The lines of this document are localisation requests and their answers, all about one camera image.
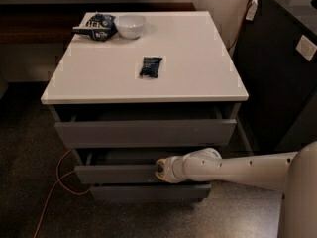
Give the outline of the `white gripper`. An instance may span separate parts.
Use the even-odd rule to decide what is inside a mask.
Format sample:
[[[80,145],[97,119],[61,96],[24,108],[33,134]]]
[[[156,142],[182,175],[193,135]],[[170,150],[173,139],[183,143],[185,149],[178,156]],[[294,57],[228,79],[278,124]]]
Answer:
[[[181,156],[172,156],[165,159],[158,159],[156,164],[163,169],[163,174],[156,172],[156,177],[162,181],[179,183],[185,181],[183,171],[183,159]]]

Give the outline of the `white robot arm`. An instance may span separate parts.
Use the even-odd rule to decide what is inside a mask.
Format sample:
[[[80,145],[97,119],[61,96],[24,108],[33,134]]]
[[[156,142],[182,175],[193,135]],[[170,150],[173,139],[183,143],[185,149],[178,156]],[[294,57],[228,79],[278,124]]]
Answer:
[[[213,148],[157,160],[157,178],[222,180],[280,191],[278,238],[317,238],[317,142],[297,152],[224,159]]]

